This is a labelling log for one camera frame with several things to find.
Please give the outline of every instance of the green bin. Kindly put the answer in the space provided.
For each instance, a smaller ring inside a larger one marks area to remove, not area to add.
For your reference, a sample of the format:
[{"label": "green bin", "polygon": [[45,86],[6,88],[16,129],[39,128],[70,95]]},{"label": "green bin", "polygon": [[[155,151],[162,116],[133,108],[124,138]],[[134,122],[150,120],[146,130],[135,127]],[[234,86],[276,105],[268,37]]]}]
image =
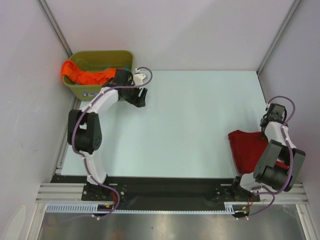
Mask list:
[{"label": "green bin", "polygon": [[[73,61],[81,70],[86,72],[100,72],[106,68],[134,67],[134,56],[126,50],[113,51],[79,51],[69,60]],[[63,75],[64,85],[71,89],[81,101],[91,101],[101,90],[102,85],[76,85],[66,75]]]}]

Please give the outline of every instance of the white table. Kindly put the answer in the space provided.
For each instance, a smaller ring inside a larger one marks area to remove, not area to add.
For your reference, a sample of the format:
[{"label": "white table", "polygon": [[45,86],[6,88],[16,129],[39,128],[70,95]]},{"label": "white table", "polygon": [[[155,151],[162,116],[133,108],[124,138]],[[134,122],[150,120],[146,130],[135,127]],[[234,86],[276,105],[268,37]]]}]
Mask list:
[{"label": "white table", "polygon": [[[265,113],[256,72],[154,71],[146,87],[146,107],[120,101],[99,115],[107,174],[233,178],[228,133],[259,131]],[[86,175],[71,146],[61,174]]]}]

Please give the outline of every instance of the red cloth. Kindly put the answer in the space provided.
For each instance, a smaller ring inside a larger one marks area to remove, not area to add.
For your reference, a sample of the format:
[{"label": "red cloth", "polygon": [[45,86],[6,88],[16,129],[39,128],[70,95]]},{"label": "red cloth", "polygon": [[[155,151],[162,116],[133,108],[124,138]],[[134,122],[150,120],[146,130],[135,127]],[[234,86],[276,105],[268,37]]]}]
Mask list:
[{"label": "red cloth", "polygon": [[[250,174],[264,153],[268,140],[262,139],[262,133],[240,130],[228,134],[235,166],[239,174]],[[284,163],[277,161],[277,166],[288,169]]]}]

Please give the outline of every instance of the shiny floor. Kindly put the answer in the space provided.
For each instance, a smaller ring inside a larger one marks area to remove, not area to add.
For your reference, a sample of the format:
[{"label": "shiny floor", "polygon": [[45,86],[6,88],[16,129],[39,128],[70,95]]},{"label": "shiny floor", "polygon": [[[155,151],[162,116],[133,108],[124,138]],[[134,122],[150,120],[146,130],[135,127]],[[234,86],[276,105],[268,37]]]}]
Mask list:
[{"label": "shiny floor", "polygon": [[[261,206],[252,206],[255,212]],[[274,205],[236,220],[231,215],[123,214],[97,221],[68,213],[46,213],[38,240],[305,240],[295,205]]]}]

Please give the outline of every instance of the orange towel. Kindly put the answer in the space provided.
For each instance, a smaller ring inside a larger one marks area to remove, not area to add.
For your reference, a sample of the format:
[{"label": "orange towel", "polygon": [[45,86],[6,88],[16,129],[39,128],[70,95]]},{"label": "orange towel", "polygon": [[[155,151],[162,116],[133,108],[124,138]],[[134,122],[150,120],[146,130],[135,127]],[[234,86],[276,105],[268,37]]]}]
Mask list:
[{"label": "orange towel", "polygon": [[109,67],[105,71],[82,71],[73,61],[67,60],[62,65],[61,77],[68,76],[72,82],[79,85],[103,85],[116,75],[116,68]]}]

